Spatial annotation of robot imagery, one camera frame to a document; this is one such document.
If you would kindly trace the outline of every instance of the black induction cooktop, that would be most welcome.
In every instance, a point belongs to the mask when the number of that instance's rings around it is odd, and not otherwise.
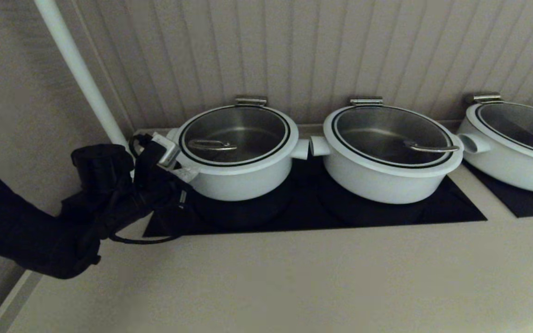
[[[464,161],[466,168],[478,178],[516,217],[533,216],[533,192],[505,184]]]
[[[308,160],[294,160],[289,177],[262,197],[222,202],[193,192],[189,198],[194,213],[164,214],[169,219],[154,216],[143,236],[486,221],[449,177],[425,200],[383,204],[345,190],[328,175],[322,158],[312,156]]]

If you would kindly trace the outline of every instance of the lid hinge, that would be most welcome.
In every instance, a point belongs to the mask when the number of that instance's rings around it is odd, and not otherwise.
[[[349,99],[349,103],[356,107],[365,105],[383,105],[384,99],[381,96],[359,97],[357,99]]]
[[[264,107],[267,104],[267,98],[262,96],[238,96],[236,105],[254,105]]]
[[[464,101],[468,104],[503,103],[503,99],[501,99],[501,93],[499,92],[470,93],[464,97]]]

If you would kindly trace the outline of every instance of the white pot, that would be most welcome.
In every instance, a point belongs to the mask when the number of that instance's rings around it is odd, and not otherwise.
[[[533,107],[516,103],[498,104],[515,112],[528,112],[528,121],[533,123]],[[465,147],[464,159],[491,177],[533,191],[533,147],[504,135],[483,120],[481,108],[487,105],[495,107],[496,104],[478,103],[468,107],[466,118],[457,131]]]
[[[188,120],[180,128],[171,130],[167,136],[168,139],[180,145],[182,152],[176,160],[182,165],[185,173],[192,174],[190,184],[195,191],[216,200],[247,200],[270,192],[287,178],[291,170],[292,158],[306,160],[309,151],[309,141],[298,139],[297,125],[288,116],[272,108],[245,105],[244,107],[257,107],[276,114],[284,123],[285,139],[266,154],[243,162],[221,163],[197,158],[186,148],[184,142],[189,125],[210,112],[233,107],[239,107],[239,105],[203,112]]]
[[[389,164],[375,156],[359,154],[347,142],[341,142],[337,128],[337,116],[355,107],[341,108],[324,121],[325,137],[312,137],[311,150],[314,156],[324,156],[324,166],[330,176],[342,187],[363,198],[376,202],[406,204],[429,197],[440,185],[447,173],[459,166],[462,152],[457,150],[438,154],[437,160],[427,164]],[[459,139],[434,120],[409,110],[434,124],[449,138],[450,145],[461,146]]]

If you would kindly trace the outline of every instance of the cooking pot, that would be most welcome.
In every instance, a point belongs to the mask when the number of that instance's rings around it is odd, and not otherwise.
[[[385,106],[381,97],[351,104],[326,118],[324,137],[312,137],[310,146],[350,192],[382,203],[417,202],[461,163],[460,140],[434,120]]]
[[[309,141],[299,139],[288,116],[266,104],[263,98],[239,98],[172,129],[167,138],[180,146],[176,160],[183,168],[174,173],[199,194],[223,201],[256,198],[279,186],[292,158],[307,159]]]
[[[533,191],[533,107],[498,93],[472,95],[457,132],[465,160],[504,183]]]

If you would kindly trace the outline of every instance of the paneled wall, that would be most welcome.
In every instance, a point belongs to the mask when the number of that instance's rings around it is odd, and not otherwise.
[[[472,91],[533,105],[533,0],[71,0],[63,12],[131,129],[241,93],[298,123],[354,95],[439,120],[463,118]]]

